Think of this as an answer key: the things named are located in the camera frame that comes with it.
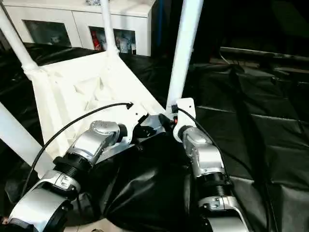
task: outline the wire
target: wire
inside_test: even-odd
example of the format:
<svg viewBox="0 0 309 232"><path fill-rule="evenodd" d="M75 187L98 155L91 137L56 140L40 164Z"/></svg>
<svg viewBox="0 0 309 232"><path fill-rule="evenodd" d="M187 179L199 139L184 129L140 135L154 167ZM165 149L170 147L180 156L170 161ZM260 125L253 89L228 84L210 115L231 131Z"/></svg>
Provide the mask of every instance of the wire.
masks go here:
<svg viewBox="0 0 309 232"><path fill-rule="evenodd" d="M219 55L221 56L221 58L227 63L227 64L231 64L230 62L228 62L221 54L221 51L219 50Z"/></svg>
<svg viewBox="0 0 309 232"><path fill-rule="evenodd" d="M192 117L192 115L190 115L188 112L186 112L185 110L181 109L181 108L177 108L177 110L183 112L184 114L186 114L189 118L191 118L195 124L197 125L197 127L203 131L212 141L212 143L218 148L218 150L220 151L221 154L223 154L223 152L221 152L218 144L215 142L215 140L209 135L209 133L203 128L203 126L194 118ZM251 178L253 179L253 174L252 171L250 170L250 168L240 159L236 158L235 156L230 155L229 153L225 152L224 154L226 154L227 156L229 156L231 159L235 160L236 162L238 162L240 165L242 165L246 171L248 172L248 174L251 176Z"/></svg>
<svg viewBox="0 0 309 232"><path fill-rule="evenodd" d="M126 105L127 107L130 107L132 106L133 104L132 103L115 103L115 104L110 104L110 105L106 105L106 106L103 106L103 107L100 107L98 109L95 109L75 120L73 120L72 122L68 123L66 126L64 126L62 129L60 129L56 134L54 134L45 144L44 146L40 149L40 151L38 152L37 156L35 157L33 163L32 163L32 166L31 166L31 169L30 169L30 172L28 174L28 177L26 179L26 182L24 184L24 187L23 187L23 190L21 192L21 195L20 195L20 198L22 198L27 190L27 186L28 186L28 182L30 180L30 177L34 171L34 168L35 166L37 165L38 161L39 161L39 158L41 157L41 155L43 154L43 151L47 148L48 145L50 145L50 143L57 137L59 136L63 131L65 131L68 127L70 127L71 125L73 125L75 122L78 122L80 120L82 120L83 118L85 117L88 117L89 115L92 115L98 111L101 111L101 110L104 110L104 109L107 109L107 108L110 108L110 107L114 107L114 106L119 106L119 105Z"/></svg>
<svg viewBox="0 0 309 232"><path fill-rule="evenodd" d="M190 114L189 114L187 111L185 111L184 109L181 109L181 108L178 108L178 107L176 108L176 110L179 110L179 111L183 112L183 113L186 114L189 118L191 118L191 119L195 122L195 124L197 125L197 127L198 127L201 131L203 131L203 132L210 138L210 140L212 141L212 143L218 148L219 152L220 152L221 154L223 154L223 153L221 152L221 150L220 150L218 144L214 141L214 139L208 134L208 132L203 128L203 126L202 126L192 115L190 115ZM251 176L251 178L254 180L252 171L250 170L250 168L249 168L244 162L242 162L242 161L239 160L238 158L236 158L236 157L234 157L234 156L232 156L232 155L230 155L230 154L228 154L228 153L225 153L225 154L226 154L227 156L229 156L230 158L234 159L235 161L237 161L239 164L241 164L241 165L246 169L246 171L249 173L249 175ZM238 197L237 197L237 195L236 195L236 193L235 193L234 190L233 190L233 194L234 194L235 197L237 198L237 201L239 201L239 200L238 200ZM268 205L267 205L267 201L266 201L266 200L263 201L263 204L264 204L264 208L265 208L265 212L266 212L266 228L267 228L267 231L268 231L268 232L271 232L271 221L270 221L271 215L270 215L270 209L269 209L269 207L268 207Z"/></svg>

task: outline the white pole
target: white pole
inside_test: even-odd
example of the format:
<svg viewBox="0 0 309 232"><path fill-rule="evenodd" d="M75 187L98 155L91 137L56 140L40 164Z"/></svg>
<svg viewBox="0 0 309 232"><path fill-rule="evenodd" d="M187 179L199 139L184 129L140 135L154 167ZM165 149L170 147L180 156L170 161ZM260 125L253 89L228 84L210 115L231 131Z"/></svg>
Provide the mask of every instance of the white pole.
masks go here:
<svg viewBox="0 0 309 232"><path fill-rule="evenodd" d="M11 115L0 102L0 139L2 139L27 164L32 165L42 148L26 129ZM54 167L52 158L44 152L35 167L39 177Z"/></svg>
<svg viewBox="0 0 309 232"><path fill-rule="evenodd" d="M13 28L11 22L6 16L1 5L0 5L0 29L2 30L8 42L10 43L19 61L21 62L22 64L21 67L23 68L23 70L37 69L38 65L30 57L28 51L26 50L23 43L21 42L18 34Z"/></svg>
<svg viewBox="0 0 309 232"><path fill-rule="evenodd" d="M112 29L110 5L108 0L100 0L102 8L102 17L104 23L104 31L107 42L107 51L118 54L118 48L115 43L114 31Z"/></svg>
<svg viewBox="0 0 309 232"><path fill-rule="evenodd" d="M171 106L182 97L183 87L187 76L192 48L197 33L199 17L203 0L184 0L180 17L180 25L176 43L176 50L169 84L167 115L171 114Z"/></svg>

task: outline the white metal frame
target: white metal frame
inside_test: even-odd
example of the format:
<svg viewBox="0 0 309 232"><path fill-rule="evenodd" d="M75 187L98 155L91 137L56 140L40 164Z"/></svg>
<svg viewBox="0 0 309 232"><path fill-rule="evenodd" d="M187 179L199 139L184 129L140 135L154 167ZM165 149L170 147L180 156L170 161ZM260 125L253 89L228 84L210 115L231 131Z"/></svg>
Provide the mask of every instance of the white metal frame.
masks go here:
<svg viewBox="0 0 309 232"><path fill-rule="evenodd" d="M195 40L196 30L198 26L198 21L201 13L203 0L184 0L181 23L179 28L179 34L176 44L176 52L172 69L172 77L169 86L169 97L167 103L167 115L170 115L170 107L172 104L176 103L176 100L181 98L183 87L185 83L186 73L188 70L188 65L191 57L192 47ZM113 59L116 54L115 41L112 33L112 26L110 21L110 13L108 8L108 0L101 0L103 20L105 21L105 29L107 29L106 36L108 37L108 50L110 59ZM11 25L10 21L6 17L4 11L0 8L0 29L3 31L5 37L8 39L11 47L16 53L18 59L22 63L22 68L25 73L27 72L39 72L39 67L32 60L27 50L23 46L23 43L19 39L16 31ZM132 76L132 83L137 86L142 84L139 80L135 80ZM110 87L116 87L119 83L117 76L112 76L109 80ZM122 83L123 91L120 91L117 94L125 96L129 93L126 88L126 84ZM136 93L134 98L138 98L138 95L141 93ZM144 102L143 107L149 112L160 112L161 108L158 106L152 98L149 98ZM20 125L17 120L0 104L0 118L2 122L0 123L0 138L10 146L21 158L23 158L28 164L32 164L34 157L36 156L38 150L41 146L34 140L34 138ZM23 152L22 147L27 148L27 152ZM36 166L36 171L39 175L45 173L53 165L50 156L43 155L41 161Z"/></svg>

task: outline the black plastic sheet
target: black plastic sheet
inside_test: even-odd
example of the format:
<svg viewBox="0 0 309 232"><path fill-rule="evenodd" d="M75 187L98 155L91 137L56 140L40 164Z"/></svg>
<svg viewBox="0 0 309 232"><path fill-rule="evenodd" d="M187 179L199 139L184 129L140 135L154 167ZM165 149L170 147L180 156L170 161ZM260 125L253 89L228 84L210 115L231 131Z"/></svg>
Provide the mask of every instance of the black plastic sheet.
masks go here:
<svg viewBox="0 0 309 232"><path fill-rule="evenodd" d="M94 53L47 45L29 45L28 50L39 65ZM165 106L171 62L120 57ZM42 143L31 82L13 53L0 56L0 69L0 101ZM307 75L192 64L183 95L194 98L197 120L220 146L254 231L266 230L265 205L271 209L273 231L309 231ZM142 152L133 147L92 171L86 190L101 215L132 231L192 228L194 183L181 145L161 134L142 146ZM0 151L6 161L4 182L22 161L5 144ZM250 173L230 156L243 161Z"/></svg>

